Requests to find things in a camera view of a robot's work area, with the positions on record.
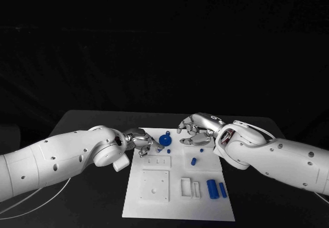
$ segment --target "white board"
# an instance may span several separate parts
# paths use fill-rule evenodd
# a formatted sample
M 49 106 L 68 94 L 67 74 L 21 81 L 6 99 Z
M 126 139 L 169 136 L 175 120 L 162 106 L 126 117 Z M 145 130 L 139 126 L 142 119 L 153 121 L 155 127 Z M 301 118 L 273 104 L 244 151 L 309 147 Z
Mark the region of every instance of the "white board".
M 162 150 L 161 153 L 152 149 L 149 152 L 150 156 L 171 156 L 171 168 L 150 166 L 149 156 L 140 158 L 139 151 L 135 151 L 133 162 L 132 162 L 132 170 L 129 177 L 129 186 L 126 193 L 126 201 L 123 207 L 123 217 L 124 218 L 153 218 L 153 219 L 191 219 L 191 220 L 214 220 L 214 221 L 236 221 L 234 219 L 234 211 L 230 202 L 230 193 L 227 191 L 228 197 L 224 198 L 220 191 L 220 198 L 211 199 L 208 193 L 207 180 L 214 179 L 218 184 L 220 190 L 220 182 L 224 183 L 226 180 L 223 176 L 223 169 L 220 163 L 220 157 L 211 152 L 214 149 L 214 140 L 207 146 L 192 146 L 184 145 L 179 140 L 182 138 L 191 138 L 187 130 L 182 130 L 182 133 L 176 133 L 176 129 L 162 129 L 162 128 L 145 128 L 146 132 L 153 136 L 153 138 L 159 141 L 159 137 L 171 132 L 172 144 Z M 197 164 L 194 167 L 188 166 L 189 156 L 200 156 L 200 160 L 197 160 Z M 201 161 L 214 161 L 210 167 L 205 167 L 205 164 Z M 146 186 L 143 183 L 145 170 L 159 170 L 161 172 L 169 171 L 169 201 L 161 200 L 142 200 L 140 194 L 142 192 L 152 191 L 156 188 L 156 184 L 150 184 Z M 192 197 L 191 199 L 185 199 L 181 196 L 181 178 L 191 178 L 192 183 L 192 193 L 194 193 L 194 182 L 200 183 L 200 199 Z

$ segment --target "metallic robotic hand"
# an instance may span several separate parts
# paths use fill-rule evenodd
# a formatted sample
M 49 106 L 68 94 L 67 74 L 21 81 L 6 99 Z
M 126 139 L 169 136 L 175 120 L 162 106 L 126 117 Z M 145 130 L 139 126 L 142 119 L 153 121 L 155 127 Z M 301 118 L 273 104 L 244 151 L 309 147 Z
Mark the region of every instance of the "metallic robotic hand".
M 262 128 L 224 121 L 205 113 L 191 115 L 178 126 L 192 135 L 181 139 L 185 145 L 202 146 L 215 137 L 214 153 L 238 169 L 250 165 L 267 177 L 308 191 L 329 195 L 329 151 L 301 142 L 277 139 Z
M 55 135 L 13 153 L 0 155 L 0 202 L 13 196 L 54 185 L 87 166 L 113 164 L 116 171 L 129 166 L 126 150 L 140 149 L 140 157 L 150 147 L 165 147 L 140 128 L 124 133 L 106 126 L 88 131 Z

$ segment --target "small blue piece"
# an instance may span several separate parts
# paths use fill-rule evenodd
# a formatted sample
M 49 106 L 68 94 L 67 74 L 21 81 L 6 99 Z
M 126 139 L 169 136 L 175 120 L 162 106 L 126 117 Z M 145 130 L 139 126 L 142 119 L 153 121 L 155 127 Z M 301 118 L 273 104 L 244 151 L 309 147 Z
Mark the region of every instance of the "small blue piece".
M 210 191 L 211 199 L 218 199 L 220 198 L 220 194 L 218 194 L 218 187 L 217 187 L 215 180 L 208 180 L 207 181 L 207 185 L 208 185 L 208 191 Z
M 171 132 L 168 131 L 159 138 L 159 143 L 162 146 L 169 146 L 172 144 Z
M 197 163 L 197 158 L 192 159 L 191 165 L 195 165 Z
M 226 187 L 224 187 L 224 184 L 220 183 L 220 187 L 221 187 L 221 194 L 223 194 L 223 197 L 227 198 L 227 192 L 226 192 Z

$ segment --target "dark table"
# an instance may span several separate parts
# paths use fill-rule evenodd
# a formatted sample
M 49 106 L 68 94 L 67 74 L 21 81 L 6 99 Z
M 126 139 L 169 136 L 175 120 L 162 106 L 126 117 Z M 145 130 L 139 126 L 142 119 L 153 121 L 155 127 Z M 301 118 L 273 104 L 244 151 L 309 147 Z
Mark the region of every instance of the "dark table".
M 120 131 L 132 127 L 176 128 L 188 115 L 73 110 L 64 115 L 51 136 L 88 130 L 97 125 Z M 285 138 L 270 118 L 215 116 L 226 123 L 244 121 L 266 129 L 277 138 Z M 127 155 L 132 160 L 133 150 Z M 58 197 L 31 214 L 0 221 L 0 227 L 328 227 L 329 205 L 312 192 L 267 178 L 253 167 L 238 170 L 223 158 L 221 164 L 236 222 L 123 218 L 130 166 L 117 173 L 113 165 L 90 165 L 83 174 L 71 179 Z M 6 216 L 39 206 L 64 184 L 47 187 Z

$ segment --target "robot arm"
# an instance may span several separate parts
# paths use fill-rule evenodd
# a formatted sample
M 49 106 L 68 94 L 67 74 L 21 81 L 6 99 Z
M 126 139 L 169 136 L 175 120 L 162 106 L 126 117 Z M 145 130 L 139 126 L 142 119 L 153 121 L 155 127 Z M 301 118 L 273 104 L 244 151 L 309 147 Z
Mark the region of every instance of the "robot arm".
M 214 153 L 236 168 L 246 170 L 251 165 L 263 175 L 290 186 L 329 195 L 329 151 L 276 139 L 272 134 L 273 139 L 267 141 L 250 124 L 240 121 L 226 124 L 218 117 L 204 113 L 182 121 L 178 133 L 184 127 L 194 135 L 181 140 L 184 144 L 205 145 L 214 136 Z M 202 135 L 198 127 L 208 129 Z
M 113 164 L 116 171 L 129 165 L 126 150 L 165 147 L 143 129 L 122 133 L 97 126 L 88 131 L 57 135 L 13 153 L 0 155 L 0 202 L 13 196 L 54 185 L 78 175 L 86 167 Z

